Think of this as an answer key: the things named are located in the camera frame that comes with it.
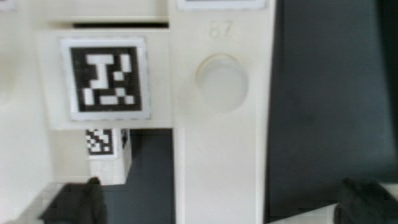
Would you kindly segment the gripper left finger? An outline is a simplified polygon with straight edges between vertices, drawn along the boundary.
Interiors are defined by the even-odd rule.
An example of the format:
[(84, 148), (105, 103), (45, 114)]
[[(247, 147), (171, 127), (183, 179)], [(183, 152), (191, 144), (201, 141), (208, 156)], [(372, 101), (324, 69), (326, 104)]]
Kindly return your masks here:
[(107, 224), (107, 204), (102, 182), (68, 183), (39, 216), (45, 224)]

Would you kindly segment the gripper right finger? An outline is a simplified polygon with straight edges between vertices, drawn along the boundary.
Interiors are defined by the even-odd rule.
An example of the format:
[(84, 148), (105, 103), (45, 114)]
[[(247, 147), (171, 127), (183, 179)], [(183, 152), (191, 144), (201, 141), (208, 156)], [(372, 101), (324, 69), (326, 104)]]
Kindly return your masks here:
[(398, 224), (398, 199), (372, 180), (345, 179), (334, 224)]

